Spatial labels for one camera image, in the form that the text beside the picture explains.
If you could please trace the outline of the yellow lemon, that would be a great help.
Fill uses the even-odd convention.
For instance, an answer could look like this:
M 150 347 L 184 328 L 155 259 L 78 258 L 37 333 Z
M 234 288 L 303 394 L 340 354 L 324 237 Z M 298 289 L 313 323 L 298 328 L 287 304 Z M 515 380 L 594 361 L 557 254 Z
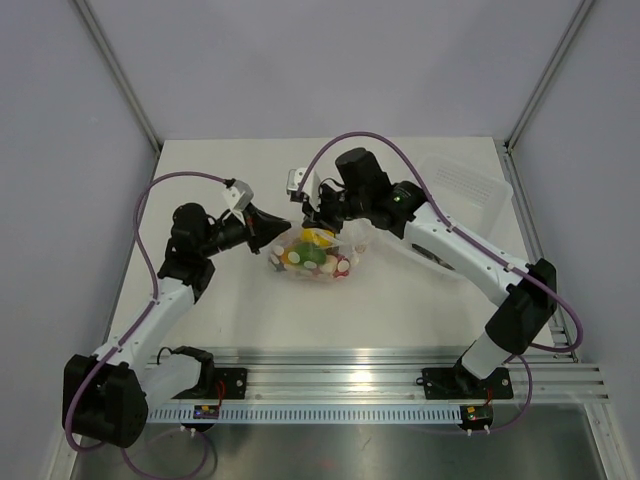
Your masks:
M 324 229 L 303 228 L 300 234 L 300 240 L 320 248 L 329 248 L 335 243 L 336 237 L 334 233 Z

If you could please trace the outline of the clear dotted zip bag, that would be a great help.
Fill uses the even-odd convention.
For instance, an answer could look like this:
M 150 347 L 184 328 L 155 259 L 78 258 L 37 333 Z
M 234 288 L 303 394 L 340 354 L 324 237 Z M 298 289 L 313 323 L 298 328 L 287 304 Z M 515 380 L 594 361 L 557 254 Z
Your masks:
M 269 245 L 266 261 L 292 279 L 340 281 L 360 263 L 372 236 L 373 227 L 365 220 L 347 222 L 339 233 L 294 222 Z

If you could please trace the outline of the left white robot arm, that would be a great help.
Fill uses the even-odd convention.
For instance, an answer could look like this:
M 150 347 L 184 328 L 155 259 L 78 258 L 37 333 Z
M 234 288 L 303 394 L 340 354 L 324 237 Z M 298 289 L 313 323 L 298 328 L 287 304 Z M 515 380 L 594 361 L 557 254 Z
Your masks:
M 245 244 L 254 254 L 290 229 L 289 221 L 248 204 L 214 219 L 197 203 L 178 207 L 164 261 L 152 273 L 149 303 L 127 330 L 89 356 L 74 355 L 63 374 L 62 426 L 68 439 L 82 435 L 99 445 L 128 448 L 150 411 L 173 398 L 220 399 L 224 383 L 211 353 L 175 348 L 146 369 L 168 332 L 200 300 L 214 275 L 212 256 Z

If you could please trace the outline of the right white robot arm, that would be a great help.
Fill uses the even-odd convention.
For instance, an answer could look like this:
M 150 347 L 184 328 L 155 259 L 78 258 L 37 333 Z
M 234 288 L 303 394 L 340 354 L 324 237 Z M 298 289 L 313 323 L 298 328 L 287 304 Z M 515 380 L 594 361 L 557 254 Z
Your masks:
M 449 265 L 497 308 L 453 366 L 423 371 L 426 397 L 510 398 L 503 365 L 523 354 L 555 313 L 555 267 L 511 256 L 456 224 L 418 184 L 392 182 L 365 148 L 341 154 L 335 165 L 341 177 L 336 187 L 324 184 L 312 168 L 289 173 L 287 192 L 301 203 L 305 225 L 339 232 L 345 222 L 365 219 L 407 249 Z

